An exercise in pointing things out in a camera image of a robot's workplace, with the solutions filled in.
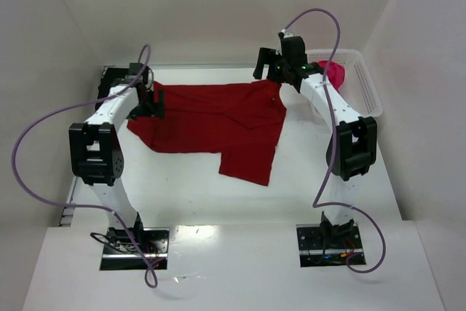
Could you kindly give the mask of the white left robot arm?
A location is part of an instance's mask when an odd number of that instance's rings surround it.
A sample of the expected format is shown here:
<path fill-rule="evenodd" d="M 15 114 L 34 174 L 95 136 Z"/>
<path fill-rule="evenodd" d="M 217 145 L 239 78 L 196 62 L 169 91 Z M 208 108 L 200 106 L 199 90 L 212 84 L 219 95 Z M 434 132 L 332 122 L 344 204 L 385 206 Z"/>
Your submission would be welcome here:
<path fill-rule="evenodd" d="M 165 94 L 154 90 L 154 73 L 142 63 L 109 68 L 98 88 L 94 113 L 68 129 L 74 175 L 108 208 L 111 242 L 143 244 L 143 223 L 122 183 L 125 166 L 118 131 L 124 122 L 165 116 Z"/>

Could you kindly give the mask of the dark red t shirt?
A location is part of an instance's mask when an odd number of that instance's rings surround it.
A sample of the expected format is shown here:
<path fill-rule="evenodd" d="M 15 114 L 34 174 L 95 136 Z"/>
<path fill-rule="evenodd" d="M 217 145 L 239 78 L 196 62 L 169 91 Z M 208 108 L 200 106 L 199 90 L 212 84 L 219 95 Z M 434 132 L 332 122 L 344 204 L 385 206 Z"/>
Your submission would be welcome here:
<path fill-rule="evenodd" d="M 165 116 L 139 117 L 127 128 L 151 150 L 220 154 L 221 175 L 268 186 L 286 116 L 281 85 L 163 85 Z"/>

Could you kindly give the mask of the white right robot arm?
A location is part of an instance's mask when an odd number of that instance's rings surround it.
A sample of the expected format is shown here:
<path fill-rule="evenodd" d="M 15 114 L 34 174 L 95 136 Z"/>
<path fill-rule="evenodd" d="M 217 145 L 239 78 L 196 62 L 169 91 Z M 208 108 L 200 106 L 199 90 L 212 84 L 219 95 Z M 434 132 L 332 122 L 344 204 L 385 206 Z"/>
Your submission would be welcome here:
<path fill-rule="evenodd" d="M 292 86 L 331 131 L 325 153 L 325 181 L 332 186 L 331 194 L 327 202 L 316 199 L 313 206 L 322 208 L 324 223 L 343 229 L 354 221 L 356 186 L 376 161 L 376 121 L 354 110 L 332 85 L 332 58 L 320 66 L 309 60 L 300 36 L 282 30 L 278 37 L 278 49 L 260 48 L 253 77 Z"/>

